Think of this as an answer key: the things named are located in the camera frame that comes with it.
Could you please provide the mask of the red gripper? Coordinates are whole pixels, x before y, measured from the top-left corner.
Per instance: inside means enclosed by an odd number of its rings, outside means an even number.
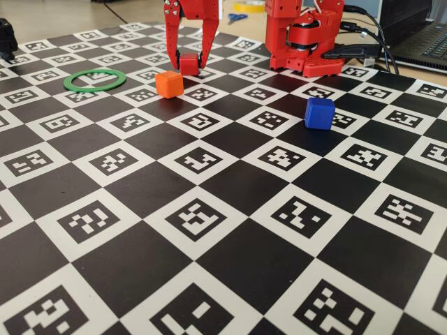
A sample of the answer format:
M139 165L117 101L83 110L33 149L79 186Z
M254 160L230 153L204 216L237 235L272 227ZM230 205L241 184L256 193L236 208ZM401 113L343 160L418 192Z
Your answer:
M167 53L174 69L179 69L179 52L177 50L180 9L188 20L203 20L202 51L199 56L199 66L206 66L214 37L219 26L219 2L217 0L165 0L163 14L166 23Z

